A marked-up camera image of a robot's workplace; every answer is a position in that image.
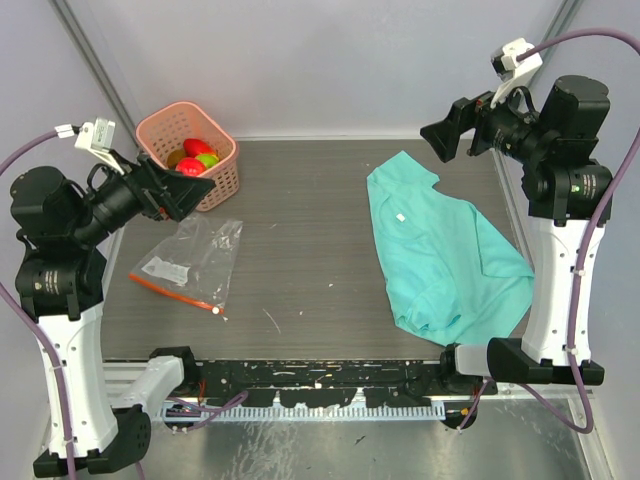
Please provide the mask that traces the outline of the red yellow fake mango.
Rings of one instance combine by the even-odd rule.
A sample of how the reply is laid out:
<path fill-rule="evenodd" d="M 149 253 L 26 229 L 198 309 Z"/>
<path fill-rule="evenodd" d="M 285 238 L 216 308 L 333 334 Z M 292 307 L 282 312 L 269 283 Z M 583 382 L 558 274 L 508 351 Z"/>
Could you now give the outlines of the red yellow fake mango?
<path fill-rule="evenodd" d="M 216 155 L 216 150 L 212 146 L 197 138 L 185 139 L 183 142 L 183 149 L 188 157 L 193 158 L 202 153 L 213 153 Z"/>

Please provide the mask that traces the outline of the brown fake kiwi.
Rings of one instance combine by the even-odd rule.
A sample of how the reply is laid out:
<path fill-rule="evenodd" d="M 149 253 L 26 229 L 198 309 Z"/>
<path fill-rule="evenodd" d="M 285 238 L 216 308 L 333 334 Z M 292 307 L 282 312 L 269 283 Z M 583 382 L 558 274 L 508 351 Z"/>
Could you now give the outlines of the brown fake kiwi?
<path fill-rule="evenodd" d="M 175 169 L 179 162 L 186 157 L 186 152 L 183 149 L 177 149 L 172 151 L 167 159 L 166 166 L 168 169 Z"/>

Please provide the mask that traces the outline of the clear zip top bag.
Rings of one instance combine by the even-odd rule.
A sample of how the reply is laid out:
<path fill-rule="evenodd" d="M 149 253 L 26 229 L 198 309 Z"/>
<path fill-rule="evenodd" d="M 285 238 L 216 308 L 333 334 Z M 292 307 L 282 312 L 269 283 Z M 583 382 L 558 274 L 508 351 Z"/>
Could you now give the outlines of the clear zip top bag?
<path fill-rule="evenodd" d="M 222 315 L 243 223 L 193 214 L 130 271 L 129 278 L 173 300 Z"/>

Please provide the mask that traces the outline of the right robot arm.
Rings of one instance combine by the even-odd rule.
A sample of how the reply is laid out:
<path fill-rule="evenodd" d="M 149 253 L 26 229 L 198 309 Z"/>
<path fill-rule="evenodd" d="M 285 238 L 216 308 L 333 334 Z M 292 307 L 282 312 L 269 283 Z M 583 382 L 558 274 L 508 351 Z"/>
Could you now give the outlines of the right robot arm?
<path fill-rule="evenodd" d="M 599 386 L 605 370 L 591 358 L 588 311 L 591 268 L 611 203 L 611 171 L 591 154 L 610 109 L 608 87 L 580 75 L 558 78 L 540 111 L 515 87 L 496 105 L 493 92 L 455 101 L 447 116 L 420 135 L 442 162 L 452 160 L 462 134 L 473 131 L 468 155 L 490 149 L 518 161 L 534 252 L 534 299 L 520 338 L 485 346 L 452 344 L 441 354 L 438 379 L 459 394 L 474 377 L 516 384 Z"/>

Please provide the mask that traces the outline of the green fake apple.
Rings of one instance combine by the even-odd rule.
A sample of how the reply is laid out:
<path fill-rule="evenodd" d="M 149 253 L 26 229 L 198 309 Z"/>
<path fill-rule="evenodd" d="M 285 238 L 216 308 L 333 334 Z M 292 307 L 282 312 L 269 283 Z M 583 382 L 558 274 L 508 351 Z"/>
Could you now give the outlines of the green fake apple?
<path fill-rule="evenodd" d="M 213 153 L 202 153 L 196 156 L 206 169 L 212 168 L 219 163 L 219 158 Z"/>

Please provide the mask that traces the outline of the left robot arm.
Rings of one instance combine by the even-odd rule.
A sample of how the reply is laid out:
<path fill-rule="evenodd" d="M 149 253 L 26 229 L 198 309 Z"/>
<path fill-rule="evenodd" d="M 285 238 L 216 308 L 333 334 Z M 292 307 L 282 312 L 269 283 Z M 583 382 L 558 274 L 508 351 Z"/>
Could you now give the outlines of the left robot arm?
<path fill-rule="evenodd" d="M 41 166 L 10 189 L 25 247 L 15 287 L 41 349 L 51 408 L 49 444 L 33 464 L 38 478 L 108 474 L 141 461 L 166 397 L 191 395 L 200 384 L 189 348 L 160 348 L 142 375 L 109 399 L 100 341 L 107 262 L 99 245 L 138 215 L 185 219 L 214 182 L 147 156 L 118 159 L 105 173 L 101 185 L 80 187 Z"/>

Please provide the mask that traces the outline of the red yellow fake apple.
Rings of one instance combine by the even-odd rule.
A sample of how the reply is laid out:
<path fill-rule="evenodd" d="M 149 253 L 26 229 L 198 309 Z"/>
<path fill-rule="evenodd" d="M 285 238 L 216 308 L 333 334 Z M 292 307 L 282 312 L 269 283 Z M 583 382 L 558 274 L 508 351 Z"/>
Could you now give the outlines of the red yellow fake apple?
<path fill-rule="evenodd" d="M 206 166 L 197 158 L 185 157 L 175 167 L 175 171 L 185 176 L 198 177 L 207 170 Z"/>

